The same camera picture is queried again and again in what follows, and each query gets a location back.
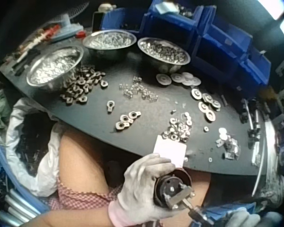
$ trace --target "metal rod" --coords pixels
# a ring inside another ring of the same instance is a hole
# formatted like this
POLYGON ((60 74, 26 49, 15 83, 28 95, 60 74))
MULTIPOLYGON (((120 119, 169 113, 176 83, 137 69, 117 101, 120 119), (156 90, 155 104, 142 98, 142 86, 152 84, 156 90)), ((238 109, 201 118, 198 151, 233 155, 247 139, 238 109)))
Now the metal rod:
POLYGON ((20 203, 12 199, 9 195, 5 196, 5 202, 7 202, 12 208, 23 214, 28 219, 33 219, 37 216, 36 213, 28 210, 26 207, 22 206, 20 203))
POLYGON ((27 217, 25 217, 24 215, 22 215, 21 213, 19 213, 18 211, 16 211, 14 208, 9 207, 8 208, 8 212, 13 215, 14 217, 18 218, 20 221, 22 221, 23 223, 27 223, 29 222, 29 219, 27 217))
POLYGON ((0 222, 8 224, 9 226, 18 227, 23 224, 19 219, 0 210, 0 222))
POLYGON ((260 167, 259 167, 259 172, 257 174, 257 180, 254 186, 254 190, 252 191, 251 197, 254 197, 257 191, 257 187, 259 185, 259 181, 262 175, 262 168, 263 168, 263 163, 264 163, 264 156, 265 156, 265 147, 266 147, 266 139, 263 139, 263 148, 262 148, 262 157, 261 157, 261 163, 260 163, 260 167))
POLYGON ((31 211, 35 212, 36 214, 41 214, 40 211, 38 211, 34 206, 32 206, 30 203, 28 203, 25 199, 19 195, 14 189, 11 189, 9 191, 11 198, 16 200, 17 202, 23 204, 25 207, 29 208, 31 211))

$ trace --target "white plastic bag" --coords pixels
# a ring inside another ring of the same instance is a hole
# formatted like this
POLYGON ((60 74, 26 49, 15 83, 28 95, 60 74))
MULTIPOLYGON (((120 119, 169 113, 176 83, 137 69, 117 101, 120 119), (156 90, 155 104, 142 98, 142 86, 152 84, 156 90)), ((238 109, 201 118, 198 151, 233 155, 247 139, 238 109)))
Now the white plastic bag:
POLYGON ((35 196, 47 197, 57 190, 59 146, 65 126, 59 122, 53 126, 48 153, 42 158, 36 177, 27 173, 25 165, 16 154, 25 115, 40 111, 46 112, 42 106, 28 98, 21 98, 14 105, 6 134, 6 159, 20 184, 35 196))

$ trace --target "person's leg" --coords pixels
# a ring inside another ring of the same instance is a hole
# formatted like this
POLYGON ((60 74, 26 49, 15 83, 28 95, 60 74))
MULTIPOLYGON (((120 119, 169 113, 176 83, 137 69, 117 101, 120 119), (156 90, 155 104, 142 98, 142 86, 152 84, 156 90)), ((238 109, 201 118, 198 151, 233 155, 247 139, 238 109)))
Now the person's leg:
MULTIPOLYGON (((209 188, 211 174, 205 172, 199 172, 186 169, 193 181, 193 189, 195 191, 195 197, 190 202, 194 206, 201 206, 209 188)), ((162 220, 164 227, 189 227, 192 219, 188 215, 188 210, 181 212, 180 214, 162 220)))
POLYGON ((108 193, 97 141, 68 129, 60 143, 60 181, 75 192, 108 193))

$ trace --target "pink checkered shorts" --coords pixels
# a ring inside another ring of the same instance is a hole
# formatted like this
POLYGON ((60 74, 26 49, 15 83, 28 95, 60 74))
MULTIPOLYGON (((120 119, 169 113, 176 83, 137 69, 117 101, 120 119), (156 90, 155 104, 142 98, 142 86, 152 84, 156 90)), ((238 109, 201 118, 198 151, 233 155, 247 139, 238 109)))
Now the pink checkered shorts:
MULTIPOLYGON (((93 192, 75 192, 66 187, 58 179, 58 197, 49 200, 49 206, 52 210, 90 210, 108 206, 108 204, 117 199, 117 194, 122 186, 112 189, 108 194, 93 192)), ((159 222, 147 222, 137 225, 137 227, 163 227, 159 222)))

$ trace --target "white glove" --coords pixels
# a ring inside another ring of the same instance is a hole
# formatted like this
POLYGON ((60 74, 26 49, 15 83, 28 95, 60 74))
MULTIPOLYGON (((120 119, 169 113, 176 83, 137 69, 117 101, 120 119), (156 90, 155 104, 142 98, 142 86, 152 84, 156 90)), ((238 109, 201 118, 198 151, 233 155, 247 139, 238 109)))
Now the white glove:
POLYGON ((114 226, 133 226, 177 214, 178 210, 161 208, 153 201, 156 179, 174 169, 175 165, 170 159, 162 158, 159 154, 147 155, 128 167, 118 200, 110 202, 108 207, 114 226))
POLYGON ((249 214, 246 208, 239 208, 228 214, 229 221, 225 227, 255 227, 261 220, 258 214, 249 214))

